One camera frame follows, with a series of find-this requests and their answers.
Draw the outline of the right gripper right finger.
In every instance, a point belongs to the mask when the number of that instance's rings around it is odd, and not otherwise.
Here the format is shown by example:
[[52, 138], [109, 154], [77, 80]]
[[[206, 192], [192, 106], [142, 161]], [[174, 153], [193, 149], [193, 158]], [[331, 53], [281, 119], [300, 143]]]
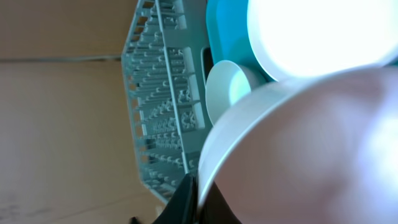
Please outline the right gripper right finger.
[[205, 204], [198, 214], [200, 224], [241, 224], [216, 184], [211, 186]]

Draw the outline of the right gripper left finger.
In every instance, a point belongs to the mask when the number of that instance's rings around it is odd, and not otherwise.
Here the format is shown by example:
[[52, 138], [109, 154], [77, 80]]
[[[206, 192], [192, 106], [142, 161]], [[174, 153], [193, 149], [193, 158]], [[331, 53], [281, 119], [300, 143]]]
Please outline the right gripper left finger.
[[197, 180], [186, 174], [172, 198], [152, 224], [194, 224], [197, 219]]

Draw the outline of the small pink bowl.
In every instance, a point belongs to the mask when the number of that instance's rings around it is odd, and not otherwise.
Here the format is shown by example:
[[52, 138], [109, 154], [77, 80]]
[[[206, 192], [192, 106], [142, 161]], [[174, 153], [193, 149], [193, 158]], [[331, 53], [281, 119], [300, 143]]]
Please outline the small pink bowl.
[[397, 222], [397, 68], [264, 85], [215, 123], [198, 209], [218, 187], [243, 223]]

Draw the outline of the grey bowl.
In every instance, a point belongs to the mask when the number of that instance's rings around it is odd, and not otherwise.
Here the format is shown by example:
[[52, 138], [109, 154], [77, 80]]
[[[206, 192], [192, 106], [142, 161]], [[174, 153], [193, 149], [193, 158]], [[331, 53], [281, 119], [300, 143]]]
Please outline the grey bowl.
[[230, 60], [217, 62], [209, 72], [205, 101], [209, 119], [215, 124], [241, 98], [266, 83], [257, 70]]

